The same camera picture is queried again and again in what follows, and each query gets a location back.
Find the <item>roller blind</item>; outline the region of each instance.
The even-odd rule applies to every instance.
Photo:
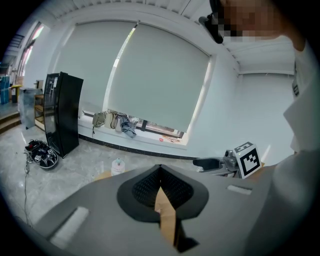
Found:
[[[108,108],[186,132],[208,62],[182,38],[139,24],[117,64]]]
[[[110,72],[135,23],[94,22],[75,27],[62,48],[55,72],[83,79],[79,107],[102,111]]]

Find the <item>glass door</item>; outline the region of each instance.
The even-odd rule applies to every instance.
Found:
[[[56,131],[55,110],[58,74],[48,75],[44,88],[44,125],[48,145],[52,147],[58,154],[59,150],[59,135]]]

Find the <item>black refrigerator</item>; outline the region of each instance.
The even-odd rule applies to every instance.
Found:
[[[63,72],[46,77],[43,103],[46,141],[62,158],[79,145],[78,108],[83,82]]]

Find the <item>refrigerator door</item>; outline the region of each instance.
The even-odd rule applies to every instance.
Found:
[[[63,152],[61,152],[60,135],[56,126],[60,79],[59,74],[48,74],[46,78],[44,88],[44,126],[48,145],[61,156]]]

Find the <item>paper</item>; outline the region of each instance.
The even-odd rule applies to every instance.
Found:
[[[56,88],[56,86],[57,86],[57,81],[58,81],[58,77],[56,77],[56,78],[54,79],[53,88]]]

